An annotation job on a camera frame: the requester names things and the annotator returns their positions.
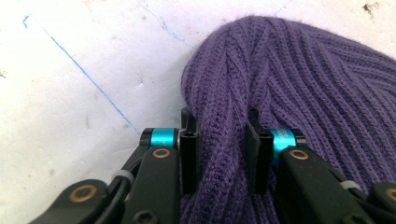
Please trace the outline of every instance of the blue pen line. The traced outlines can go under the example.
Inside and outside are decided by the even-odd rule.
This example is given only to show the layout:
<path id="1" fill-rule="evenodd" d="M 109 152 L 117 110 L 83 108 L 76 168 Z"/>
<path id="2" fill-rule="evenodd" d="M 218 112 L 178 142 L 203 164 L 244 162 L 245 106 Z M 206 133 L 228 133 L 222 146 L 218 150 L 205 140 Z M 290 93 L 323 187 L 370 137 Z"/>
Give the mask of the blue pen line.
<path id="1" fill-rule="evenodd" d="M 185 39 L 181 38 L 180 36 L 178 36 L 177 34 L 175 34 L 175 32 L 172 32 L 168 29 L 165 21 L 163 20 L 162 17 L 158 17 L 157 15 L 155 15 L 151 10 L 149 10 L 149 5 L 146 3 L 146 1 L 143 1 L 143 4 L 140 4 L 140 6 L 145 9 L 149 14 L 151 14 L 151 16 L 153 16 L 157 22 L 161 25 L 161 28 L 163 28 L 163 30 L 165 30 L 166 33 L 168 33 L 170 36 L 172 36 L 174 39 L 182 42 L 183 44 L 185 44 L 187 47 L 190 47 L 193 49 L 193 46 L 188 44 L 186 42 Z"/>
<path id="2" fill-rule="evenodd" d="M 25 18 L 23 19 L 22 23 L 25 26 L 25 28 L 27 29 L 27 24 L 26 24 L 26 20 L 29 18 L 30 15 L 25 16 Z"/>
<path id="3" fill-rule="evenodd" d="M 292 2 L 293 0 L 289 0 L 289 2 L 287 2 L 285 5 L 283 5 L 283 7 L 281 7 L 280 9 L 278 9 L 275 13 L 274 13 L 274 16 L 276 16 L 277 17 L 277 14 L 281 11 L 281 10 L 283 10 L 290 2 Z"/>
<path id="4" fill-rule="evenodd" d="M 23 19 L 23 25 L 24 27 L 27 29 L 27 25 L 26 25 L 26 20 L 29 17 L 33 17 L 31 13 L 29 13 L 27 16 L 24 17 Z M 116 104 L 114 104 L 114 102 L 110 99 L 110 97 L 108 97 L 108 95 L 105 93 L 105 91 L 102 90 L 102 88 L 100 88 L 100 86 L 93 80 L 93 78 L 81 67 L 81 65 L 79 65 L 79 63 L 67 52 L 66 49 L 64 49 L 64 47 L 62 47 L 58 41 L 56 41 L 56 39 L 50 35 L 50 33 L 39 23 L 37 23 L 41 29 L 52 39 L 52 41 L 58 46 L 59 49 L 61 49 L 66 55 L 67 57 L 69 57 L 70 60 L 73 61 L 73 63 L 79 68 L 79 70 L 81 70 L 81 72 L 85 75 L 85 77 L 87 77 L 90 82 L 96 87 L 96 89 L 98 89 L 105 97 L 106 99 L 111 103 L 111 105 L 117 110 L 117 112 L 119 112 L 119 114 L 131 125 L 131 127 L 134 128 L 134 130 L 140 135 L 140 132 L 136 129 L 136 127 L 132 124 L 132 122 L 122 113 L 122 111 L 116 106 Z"/>
<path id="5" fill-rule="evenodd" d="M 67 52 L 67 50 L 64 49 L 64 47 L 62 47 L 58 41 L 55 40 L 54 37 L 52 37 L 47 30 L 43 29 L 44 32 L 46 32 L 46 34 L 53 40 L 53 42 L 67 55 L 67 57 L 69 57 L 70 60 L 73 61 L 73 63 L 79 68 L 79 70 L 81 70 L 81 72 L 90 80 L 90 82 L 106 97 L 106 99 L 113 105 L 113 107 L 117 110 L 117 112 L 119 112 L 119 114 L 134 128 L 134 130 L 140 134 L 140 132 L 136 129 L 136 127 L 132 124 L 132 122 L 126 118 L 126 116 L 122 113 L 122 111 L 116 106 L 116 104 L 114 104 L 114 102 L 110 99 L 110 97 L 108 97 L 108 95 L 102 90 L 102 88 L 99 87 L 99 85 L 92 79 L 92 77 L 90 75 L 88 75 L 88 73 L 81 67 L 81 65 L 79 65 L 78 62 L 76 62 L 76 60 Z"/>

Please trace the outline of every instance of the knit hat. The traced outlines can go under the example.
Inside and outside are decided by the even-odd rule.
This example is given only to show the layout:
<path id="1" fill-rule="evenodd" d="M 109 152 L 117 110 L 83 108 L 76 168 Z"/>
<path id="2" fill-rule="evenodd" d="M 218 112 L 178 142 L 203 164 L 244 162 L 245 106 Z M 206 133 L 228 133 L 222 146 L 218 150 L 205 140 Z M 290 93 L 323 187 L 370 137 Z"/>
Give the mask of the knit hat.
<path id="1" fill-rule="evenodd" d="M 181 89 L 202 134 L 202 180 L 181 223 L 277 223 L 276 169 L 248 193 L 248 108 L 264 128 L 298 128 L 308 145 L 363 191 L 396 182 L 396 62 L 309 25 L 246 17 L 213 33 L 184 69 Z"/>

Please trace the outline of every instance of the black cable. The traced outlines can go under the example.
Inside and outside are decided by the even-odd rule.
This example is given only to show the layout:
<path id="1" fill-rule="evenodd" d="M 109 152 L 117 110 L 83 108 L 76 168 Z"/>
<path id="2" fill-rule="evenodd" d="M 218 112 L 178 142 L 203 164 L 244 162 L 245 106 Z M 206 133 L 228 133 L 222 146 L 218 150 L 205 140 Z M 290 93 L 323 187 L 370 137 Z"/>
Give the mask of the black cable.
<path id="1" fill-rule="evenodd" d="M 96 219 L 95 224 L 119 223 L 123 214 L 123 202 L 129 193 L 130 183 L 126 177 L 121 177 L 120 186 L 110 205 Z"/>
<path id="2" fill-rule="evenodd" d="M 121 180 L 122 180 L 122 176 L 116 176 L 111 181 L 111 183 L 108 185 L 107 189 L 108 189 L 108 195 L 109 195 L 110 199 L 114 198 L 114 196 L 116 195 L 116 193 L 119 189 Z"/>

